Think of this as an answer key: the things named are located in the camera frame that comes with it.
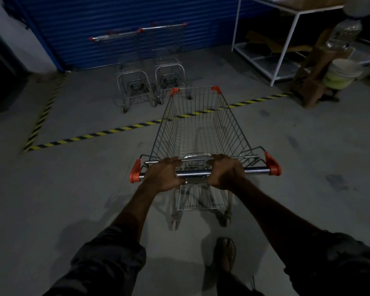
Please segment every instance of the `foot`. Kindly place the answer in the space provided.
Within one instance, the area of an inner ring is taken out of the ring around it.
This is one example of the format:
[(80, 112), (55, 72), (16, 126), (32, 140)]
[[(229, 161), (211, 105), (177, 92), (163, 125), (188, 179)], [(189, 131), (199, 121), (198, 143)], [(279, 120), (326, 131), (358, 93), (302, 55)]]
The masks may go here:
[(218, 238), (215, 246), (215, 262), (219, 270), (231, 272), (236, 259), (236, 246), (230, 238)]

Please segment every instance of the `forearm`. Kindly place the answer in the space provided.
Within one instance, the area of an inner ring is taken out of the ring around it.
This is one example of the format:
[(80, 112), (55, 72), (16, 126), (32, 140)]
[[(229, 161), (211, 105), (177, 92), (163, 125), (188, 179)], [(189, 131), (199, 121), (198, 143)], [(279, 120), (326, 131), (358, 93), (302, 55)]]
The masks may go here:
[(273, 200), (249, 180), (237, 179), (231, 191), (255, 217), (278, 256), (288, 264), (296, 259), (297, 245), (320, 229)]
[(121, 227), (130, 237), (140, 242), (145, 218), (157, 193), (153, 184), (143, 182), (111, 225)]

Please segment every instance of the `shopping cart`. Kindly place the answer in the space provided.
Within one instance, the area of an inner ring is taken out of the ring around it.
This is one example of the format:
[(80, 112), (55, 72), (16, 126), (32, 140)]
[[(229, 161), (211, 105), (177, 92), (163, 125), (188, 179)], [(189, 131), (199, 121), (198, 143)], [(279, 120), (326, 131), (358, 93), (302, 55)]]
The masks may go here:
[(119, 98), (122, 100), (122, 112), (126, 113), (136, 98), (149, 101), (156, 107), (157, 97), (143, 70), (140, 47), (141, 29), (119, 29), (106, 35), (91, 37), (99, 44), (111, 64), (116, 65)]
[[(265, 159), (255, 150), (264, 151)], [(145, 169), (165, 157), (178, 156), (182, 166), (177, 176), (186, 180), (172, 198), (172, 229), (177, 229), (178, 213), (193, 209), (221, 209), (224, 224), (230, 223), (233, 195), (207, 184), (211, 154), (226, 154), (239, 160), (247, 174), (281, 175), (281, 167), (261, 146), (251, 148), (218, 86), (173, 88), (152, 147), (142, 155), (130, 173), (130, 182), (144, 178)]]
[(184, 30), (187, 23), (153, 22), (143, 28), (143, 34), (150, 45), (155, 60), (155, 81), (158, 102), (174, 87), (187, 87), (185, 69), (179, 56), (182, 53)]

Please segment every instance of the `floor stain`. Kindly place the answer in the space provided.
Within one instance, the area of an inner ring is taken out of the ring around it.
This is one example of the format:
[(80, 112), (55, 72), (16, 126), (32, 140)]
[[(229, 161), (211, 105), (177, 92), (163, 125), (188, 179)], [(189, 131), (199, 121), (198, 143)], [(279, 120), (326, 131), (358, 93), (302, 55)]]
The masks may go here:
[(346, 185), (346, 182), (341, 174), (327, 175), (326, 180), (328, 181), (329, 185), (337, 192), (348, 190), (348, 186)]
[(270, 116), (270, 113), (267, 112), (266, 110), (259, 110), (259, 114), (263, 117), (269, 117)]
[(291, 135), (286, 135), (286, 139), (288, 140), (289, 144), (294, 148), (294, 149), (298, 149), (299, 148), (299, 143), (297, 142), (297, 140), (295, 139), (295, 137), (291, 136)]

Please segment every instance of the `hand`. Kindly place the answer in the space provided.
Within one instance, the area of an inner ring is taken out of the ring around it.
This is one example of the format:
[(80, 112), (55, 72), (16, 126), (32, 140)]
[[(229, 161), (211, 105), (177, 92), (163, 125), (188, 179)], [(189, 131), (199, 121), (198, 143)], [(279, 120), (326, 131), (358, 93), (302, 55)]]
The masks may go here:
[(184, 184), (185, 179), (177, 178), (175, 170), (181, 164), (182, 161), (178, 157), (160, 160), (147, 169), (143, 184), (153, 185), (157, 189), (157, 192), (168, 191)]
[(244, 167), (240, 161), (223, 154), (211, 156), (213, 159), (207, 162), (212, 166), (211, 175), (207, 180), (211, 186), (230, 190), (235, 180), (245, 178)]

